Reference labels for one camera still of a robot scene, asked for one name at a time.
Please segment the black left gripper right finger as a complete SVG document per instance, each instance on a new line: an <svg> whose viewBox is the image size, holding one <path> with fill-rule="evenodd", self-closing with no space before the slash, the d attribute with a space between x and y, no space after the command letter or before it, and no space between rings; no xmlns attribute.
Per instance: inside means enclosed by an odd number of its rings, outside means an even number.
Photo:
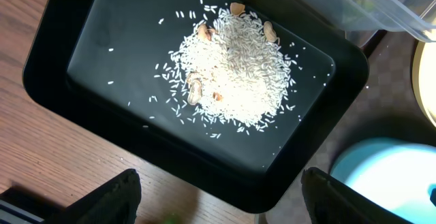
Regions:
<svg viewBox="0 0 436 224"><path fill-rule="evenodd" d="M408 224L317 167L303 171L302 195L312 224Z"/></svg>

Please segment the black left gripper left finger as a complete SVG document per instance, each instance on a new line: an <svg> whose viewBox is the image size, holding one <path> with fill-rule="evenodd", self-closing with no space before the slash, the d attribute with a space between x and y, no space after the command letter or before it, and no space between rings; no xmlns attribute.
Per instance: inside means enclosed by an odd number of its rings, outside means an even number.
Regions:
<svg viewBox="0 0 436 224"><path fill-rule="evenodd" d="M137 171L127 169L44 223L134 224L141 196Z"/></svg>

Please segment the light blue bowl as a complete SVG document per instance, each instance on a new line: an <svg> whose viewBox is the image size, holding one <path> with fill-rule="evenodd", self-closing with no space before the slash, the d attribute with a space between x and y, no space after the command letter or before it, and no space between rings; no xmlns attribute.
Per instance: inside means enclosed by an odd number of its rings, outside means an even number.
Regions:
<svg viewBox="0 0 436 224"><path fill-rule="evenodd" d="M334 161L330 175L412 223L435 223L435 147L369 138Z"/></svg>

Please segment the yellow plate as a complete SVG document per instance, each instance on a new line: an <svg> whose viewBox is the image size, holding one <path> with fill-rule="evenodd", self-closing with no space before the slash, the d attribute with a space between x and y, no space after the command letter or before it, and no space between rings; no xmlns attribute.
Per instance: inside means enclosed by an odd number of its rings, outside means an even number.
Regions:
<svg viewBox="0 0 436 224"><path fill-rule="evenodd" d="M411 83L418 105L435 126L435 42L418 42L411 62Z"/></svg>

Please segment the rice food scraps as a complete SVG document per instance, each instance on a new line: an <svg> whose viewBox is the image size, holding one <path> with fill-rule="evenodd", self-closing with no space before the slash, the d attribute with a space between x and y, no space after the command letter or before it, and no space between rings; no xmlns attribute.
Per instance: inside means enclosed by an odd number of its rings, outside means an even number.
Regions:
<svg viewBox="0 0 436 224"><path fill-rule="evenodd" d="M296 129L326 86L334 63L315 71L302 63L308 46L281 43L273 24L228 0L199 0L173 16L157 15L153 57L139 57L129 76L138 96L127 105L154 122L187 131L203 126L212 139Z"/></svg>

